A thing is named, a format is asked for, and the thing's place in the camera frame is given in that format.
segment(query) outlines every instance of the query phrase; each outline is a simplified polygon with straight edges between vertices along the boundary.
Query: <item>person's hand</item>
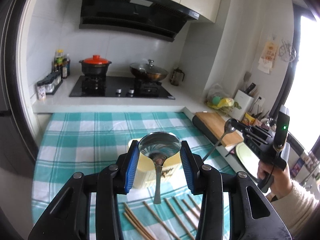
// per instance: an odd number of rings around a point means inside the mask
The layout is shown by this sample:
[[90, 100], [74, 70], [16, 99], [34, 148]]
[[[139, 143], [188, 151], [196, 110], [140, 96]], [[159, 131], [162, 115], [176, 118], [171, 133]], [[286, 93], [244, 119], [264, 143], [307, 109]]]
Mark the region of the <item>person's hand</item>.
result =
[[[258, 167], [258, 179], [265, 178], [265, 171], [271, 173], [273, 165], [265, 164], [259, 161]], [[281, 170], [278, 167], [273, 169], [272, 175], [275, 177], [270, 189], [271, 193], [275, 194], [278, 199], [287, 196], [292, 190], [292, 181], [290, 178], [289, 166], [287, 165], [285, 170]]]

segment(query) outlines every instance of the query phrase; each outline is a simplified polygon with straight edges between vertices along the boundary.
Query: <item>spoon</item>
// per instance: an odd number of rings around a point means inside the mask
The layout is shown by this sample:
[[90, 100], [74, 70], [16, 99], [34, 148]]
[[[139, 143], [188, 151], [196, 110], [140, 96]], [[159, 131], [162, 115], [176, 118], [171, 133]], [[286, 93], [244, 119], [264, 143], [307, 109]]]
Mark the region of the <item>spoon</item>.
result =
[[216, 144], [213, 146], [212, 150], [210, 152], [208, 152], [203, 158], [202, 161], [204, 162], [211, 153], [214, 152], [214, 150], [216, 149], [216, 147], [219, 145], [219, 143], [221, 142], [221, 140], [224, 138], [224, 136], [228, 133], [232, 133], [236, 130], [236, 128], [232, 125], [232, 121], [233, 119], [230, 118], [228, 119], [225, 124], [224, 124], [224, 133], [221, 135], [220, 139], [216, 142]]
[[181, 142], [173, 133], [152, 132], [143, 137], [138, 145], [140, 152], [153, 161], [156, 169], [156, 191], [154, 204], [160, 204], [160, 179], [165, 160], [181, 149]]

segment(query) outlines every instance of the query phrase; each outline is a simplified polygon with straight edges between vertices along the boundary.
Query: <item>cutting board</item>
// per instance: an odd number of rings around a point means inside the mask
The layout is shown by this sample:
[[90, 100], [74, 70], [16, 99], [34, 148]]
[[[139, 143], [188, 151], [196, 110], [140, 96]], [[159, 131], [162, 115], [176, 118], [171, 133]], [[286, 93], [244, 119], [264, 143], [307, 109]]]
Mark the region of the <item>cutting board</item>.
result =
[[[224, 132], [225, 120], [218, 113], [197, 112], [196, 116], [204, 123], [204, 125], [219, 139]], [[235, 131], [227, 134], [221, 141], [224, 147], [238, 144], [243, 141], [243, 138]]]

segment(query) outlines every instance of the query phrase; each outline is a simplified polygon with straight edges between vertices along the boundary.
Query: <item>stove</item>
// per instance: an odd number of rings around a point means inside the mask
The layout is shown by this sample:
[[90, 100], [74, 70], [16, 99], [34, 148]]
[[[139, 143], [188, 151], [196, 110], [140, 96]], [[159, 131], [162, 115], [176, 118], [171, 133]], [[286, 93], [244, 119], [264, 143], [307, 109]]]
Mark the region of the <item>stove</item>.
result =
[[162, 87], [161, 82], [112, 76], [80, 76], [69, 96], [175, 99]]

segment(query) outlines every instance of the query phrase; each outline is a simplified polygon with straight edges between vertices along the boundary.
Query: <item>white sweater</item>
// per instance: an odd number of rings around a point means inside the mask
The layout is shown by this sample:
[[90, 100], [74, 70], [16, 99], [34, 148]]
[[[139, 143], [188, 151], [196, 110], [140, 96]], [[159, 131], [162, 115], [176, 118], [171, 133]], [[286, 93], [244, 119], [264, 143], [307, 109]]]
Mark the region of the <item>white sweater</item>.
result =
[[294, 237], [305, 225], [319, 201], [298, 182], [292, 181], [292, 184], [292, 191], [287, 196], [271, 204]]

